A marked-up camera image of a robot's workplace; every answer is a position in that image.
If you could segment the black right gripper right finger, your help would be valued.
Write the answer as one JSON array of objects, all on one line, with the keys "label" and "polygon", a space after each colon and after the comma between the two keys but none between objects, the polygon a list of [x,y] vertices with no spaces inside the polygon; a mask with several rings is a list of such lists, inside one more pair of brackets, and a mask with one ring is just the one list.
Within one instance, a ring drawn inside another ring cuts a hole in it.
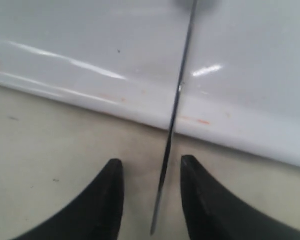
[{"label": "black right gripper right finger", "polygon": [[193,155],[181,158],[180,190],[192,240],[300,240],[299,230],[236,197]]}]

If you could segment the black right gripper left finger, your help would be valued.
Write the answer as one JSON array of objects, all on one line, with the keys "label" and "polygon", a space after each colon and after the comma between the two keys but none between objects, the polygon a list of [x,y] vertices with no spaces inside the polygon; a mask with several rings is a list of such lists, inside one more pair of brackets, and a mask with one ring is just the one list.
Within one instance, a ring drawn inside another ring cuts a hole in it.
[{"label": "black right gripper left finger", "polygon": [[18,239],[116,240],[123,209],[123,163],[119,159],[111,159],[69,205]]}]

